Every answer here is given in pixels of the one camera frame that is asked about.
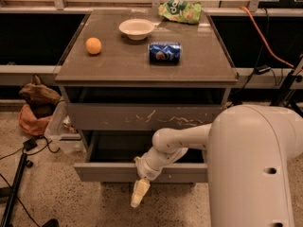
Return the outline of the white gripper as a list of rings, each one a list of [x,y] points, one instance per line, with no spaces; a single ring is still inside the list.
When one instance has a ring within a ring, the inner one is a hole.
[[[136,208],[139,206],[149,191],[151,186],[150,182],[154,181],[161,174],[164,166],[173,163],[176,156],[176,151],[173,153],[166,153],[151,147],[149,151],[144,153],[141,157],[134,157],[137,174],[141,179],[134,183],[131,207]]]

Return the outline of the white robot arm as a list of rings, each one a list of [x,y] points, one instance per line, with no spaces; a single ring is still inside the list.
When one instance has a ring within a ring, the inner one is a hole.
[[[273,106],[238,105],[207,125],[161,129],[134,159],[136,207],[162,169],[188,149],[207,150],[212,227],[294,227],[287,162],[303,152],[303,119]]]

